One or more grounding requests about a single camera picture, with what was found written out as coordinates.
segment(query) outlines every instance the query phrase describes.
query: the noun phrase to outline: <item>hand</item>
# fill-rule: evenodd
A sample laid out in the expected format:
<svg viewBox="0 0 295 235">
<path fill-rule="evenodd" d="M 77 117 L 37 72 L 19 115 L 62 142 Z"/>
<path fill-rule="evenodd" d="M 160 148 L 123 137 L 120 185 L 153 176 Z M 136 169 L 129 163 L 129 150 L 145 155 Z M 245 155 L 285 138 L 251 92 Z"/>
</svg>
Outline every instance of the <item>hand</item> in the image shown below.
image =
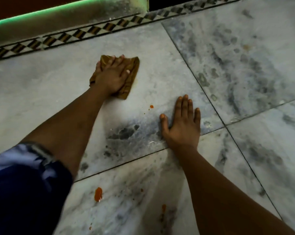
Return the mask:
<svg viewBox="0 0 295 235">
<path fill-rule="evenodd" d="M 160 115 L 162 125 L 162 136 L 172 150 L 181 146 L 191 146 L 197 149 L 200 138 L 200 109 L 196 108 L 193 114 L 192 100 L 188 95 L 177 99 L 173 126 L 168 128 L 168 118 L 165 114 Z"/>
<path fill-rule="evenodd" d="M 117 92 L 125 84 L 130 74 L 130 70 L 126 70 L 127 63 L 124 60 L 124 55 L 117 59 L 113 56 L 103 69 L 100 61 L 96 64 L 94 72 L 96 74 L 95 86 L 100 87 L 107 96 Z"/>
</svg>

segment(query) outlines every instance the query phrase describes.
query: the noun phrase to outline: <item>folded cloth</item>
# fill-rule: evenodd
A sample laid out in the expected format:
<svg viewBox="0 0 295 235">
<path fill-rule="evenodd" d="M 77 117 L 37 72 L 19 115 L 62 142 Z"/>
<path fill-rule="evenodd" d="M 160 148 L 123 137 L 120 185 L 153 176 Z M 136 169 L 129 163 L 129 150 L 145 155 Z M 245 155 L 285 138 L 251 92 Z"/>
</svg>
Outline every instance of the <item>folded cloth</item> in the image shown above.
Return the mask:
<svg viewBox="0 0 295 235">
<path fill-rule="evenodd" d="M 102 69 L 106 66 L 106 64 L 108 63 L 108 61 L 113 58 L 112 56 L 109 55 L 102 55 L 101 56 L 101 67 Z M 117 98 L 120 99 L 127 99 L 129 93 L 130 93 L 130 89 L 132 87 L 132 84 L 134 82 L 134 79 L 136 78 L 138 69 L 139 69 L 139 65 L 140 65 L 140 60 L 138 57 L 134 57 L 132 59 L 127 59 L 125 58 L 124 60 L 127 64 L 126 70 L 130 70 L 130 74 L 126 79 L 125 84 L 121 87 L 121 89 L 119 89 L 116 93 L 112 94 L 112 96 L 115 96 Z M 90 78 L 90 85 L 92 83 L 96 82 L 96 73 L 94 72 L 92 77 Z"/>
</svg>

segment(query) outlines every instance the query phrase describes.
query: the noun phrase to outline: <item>person's left hand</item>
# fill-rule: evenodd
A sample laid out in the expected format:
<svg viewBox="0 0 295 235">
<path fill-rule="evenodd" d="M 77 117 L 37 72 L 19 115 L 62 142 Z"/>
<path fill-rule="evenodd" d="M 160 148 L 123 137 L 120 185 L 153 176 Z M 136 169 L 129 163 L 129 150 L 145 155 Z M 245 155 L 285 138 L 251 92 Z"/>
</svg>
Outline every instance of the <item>person's left hand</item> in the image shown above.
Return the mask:
<svg viewBox="0 0 295 235">
<path fill-rule="evenodd" d="M 130 74 L 130 70 L 126 69 L 128 64 L 124 55 L 119 58 L 113 56 L 103 69 L 101 68 L 101 62 L 98 61 L 94 72 L 96 74 L 94 85 L 104 90 L 107 96 L 117 92 Z"/>
</svg>

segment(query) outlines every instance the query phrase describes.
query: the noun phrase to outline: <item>brown wooden panel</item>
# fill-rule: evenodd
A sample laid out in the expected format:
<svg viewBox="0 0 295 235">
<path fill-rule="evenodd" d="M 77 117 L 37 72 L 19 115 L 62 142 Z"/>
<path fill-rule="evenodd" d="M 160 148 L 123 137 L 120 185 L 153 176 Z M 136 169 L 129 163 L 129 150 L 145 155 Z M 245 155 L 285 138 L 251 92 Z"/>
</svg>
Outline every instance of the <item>brown wooden panel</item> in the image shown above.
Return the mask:
<svg viewBox="0 0 295 235">
<path fill-rule="evenodd" d="M 0 0 L 0 20 L 79 0 Z"/>
</svg>

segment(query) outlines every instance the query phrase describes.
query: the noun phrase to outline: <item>diamond pattern border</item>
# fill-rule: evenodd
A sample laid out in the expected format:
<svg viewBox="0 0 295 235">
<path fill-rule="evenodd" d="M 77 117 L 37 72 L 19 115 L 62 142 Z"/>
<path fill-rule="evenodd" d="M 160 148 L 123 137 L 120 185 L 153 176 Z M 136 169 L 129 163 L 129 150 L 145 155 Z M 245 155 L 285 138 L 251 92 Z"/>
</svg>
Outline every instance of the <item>diamond pattern border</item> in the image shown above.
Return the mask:
<svg viewBox="0 0 295 235">
<path fill-rule="evenodd" d="M 52 33 L 41 38 L 32 38 L 13 44 L 3 45 L 0 46 L 0 60 L 34 51 L 59 47 L 61 45 L 85 39 L 91 39 L 124 29 L 129 29 L 175 16 L 185 15 L 187 13 L 201 11 L 235 1 L 239 0 L 194 0 L 176 6 L 166 7 L 157 11 L 151 11 L 146 14 L 125 16 L 72 30 Z"/>
</svg>

